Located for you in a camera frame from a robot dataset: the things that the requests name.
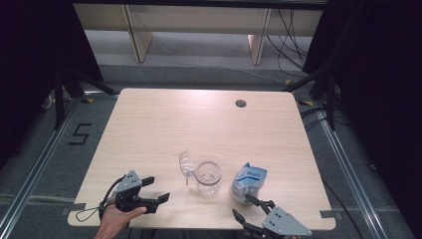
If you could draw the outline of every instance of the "human hand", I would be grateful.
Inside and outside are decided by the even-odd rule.
[[[122,212],[118,210],[114,204],[110,204],[105,208],[102,223],[96,239],[115,238],[117,234],[126,229],[129,221],[146,212],[146,207],[136,207],[132,211]]]

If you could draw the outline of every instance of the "transparent container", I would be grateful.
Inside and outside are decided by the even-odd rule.
[[[203,161],[195,169],[196,187],[204,195],[212,195],[221,187],[221,168],[213,161]]]

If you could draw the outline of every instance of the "clear plastic cup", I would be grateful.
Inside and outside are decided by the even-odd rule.
[[[204,195],[213,195],[221,186],[221,168],[214,161],[203,161],[195,169],[196,187]]]

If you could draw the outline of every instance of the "wooden table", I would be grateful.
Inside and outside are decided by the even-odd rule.
[[[238,100],[246,106],[237,107]],[[201,196],[192,180],[186,186],[179,166],[179,154],[186,149],[196,163],[211,159],[222,167],[222,185],[214,197]],[[261,225],[264,211],[241,205],[229,193],[246,162],[268,169],[260,199],[274,200],[312,230],[334,228],[333,218],[319,214],[331,208],[290,93],[123,90],[75,203],[98,206],[109,187],[133,169],[140,178],[155,176],[140,190],[141,197],[170,192],[170,198],[156,214],[135,218],[131,226],[241,229],[232,208]],[[75,214],[69,216],[71,225],[100,224],[97,215],[79,222]]]

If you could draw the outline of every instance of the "gray carpet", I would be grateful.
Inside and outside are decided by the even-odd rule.
[[[137,87],[280,91],[285,87],[276,80],[259,78],[249,73],[227,69],[101,66],[101,70],[105,82],[116,90]],[[286,79],[295,82],[299,79],[287,76],[280,71],[253,71],[253,74],[275,78],[281,82]],[[86,90],[95,90],[86,84],[84,84],[84,87]],[[312,85],[306,85],[295,91],[296,99],[298,101],[309,100],[311,87]],[[80,103],[78,105],[10,238],[94,237],[96,228],[76,228],[68,225],[66,209],[72,205],[72,201],[78,193],[115,101],[116,98],[94,98],[94,101],[90,104]],[[301,112],[310,108],[299,107]],[[336,115],[343,117],[341,112],[336,112]],[[315,120],[317,120],[317,115],[311,114],[304,118],[304,125],[309,125]],[[345,118],[336,118],[336,120],[346,122]],[[40,114],[34,122],[32,130],[28,133],[27,140],[22,145],[21,153],[9,160],[0,172],[0,213],[5,212],[13,195],[19,191],[24,183],[26,175],[28,175],[53,131],[54,122],[54,108],[49,108]],[[85,144],[71,145],[70,142],[81,142],[83,140],[79,136],[73,136],[80,123],[91,124],[81,126],[79,130],[79,132],[88,133],[89,137]],[[368,197],[377,209],[387,230],[387,235],[390,238],[413,238],[400,212],[386,191],[382,180],[375,171],[367,167],[370,160],[356,138],[352,126],[337,123],[336,133]],[[370,231],[320,123],[308,130],[308,136],[321,177],[350,211],[352,219],[356,222],[363,238],[371,238]],[[315,232],[310,238],[358,238],[350,218],[347,217],[339,202],[328,189],[326,192],[331,207],[338,216],[337,226],[332,231]],[[140,229],[133,229],[126,231],[120,237],[138,238],[140,234]]]

